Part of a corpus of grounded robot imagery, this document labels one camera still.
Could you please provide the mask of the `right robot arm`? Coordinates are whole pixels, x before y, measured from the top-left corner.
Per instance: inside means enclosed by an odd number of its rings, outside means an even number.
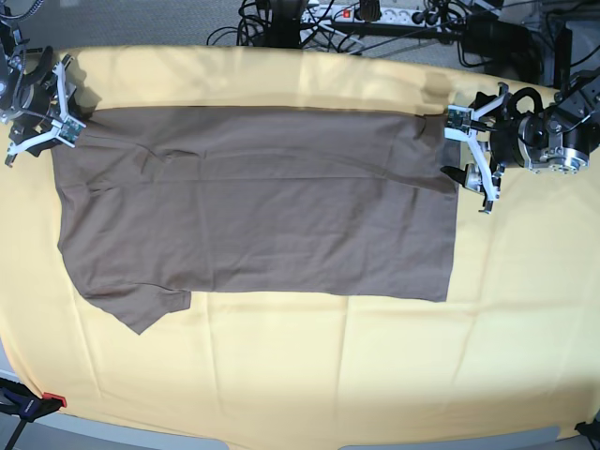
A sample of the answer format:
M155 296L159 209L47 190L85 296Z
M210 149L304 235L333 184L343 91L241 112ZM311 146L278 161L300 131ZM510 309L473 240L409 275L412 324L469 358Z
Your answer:
M51 46L30 49L20 23L42 7L35 1L13 14L1 3L1 123L10 126L5 164L17 156L38 157L58 145L73 148L85 129L74 94L77 87L67 72L73 57L54 58Z

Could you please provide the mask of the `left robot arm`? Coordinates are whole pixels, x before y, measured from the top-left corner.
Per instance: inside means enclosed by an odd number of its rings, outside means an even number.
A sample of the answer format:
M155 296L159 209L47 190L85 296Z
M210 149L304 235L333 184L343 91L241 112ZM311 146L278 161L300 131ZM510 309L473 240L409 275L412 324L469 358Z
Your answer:
M467 107L450 105L443 132L468 145L472 162L441 172L482 195L481 211L489 214L507 169L576 174L590 166L599 147L599 70L570 76L547 107L536 89L512 94L501 82L496 96L479 92Z

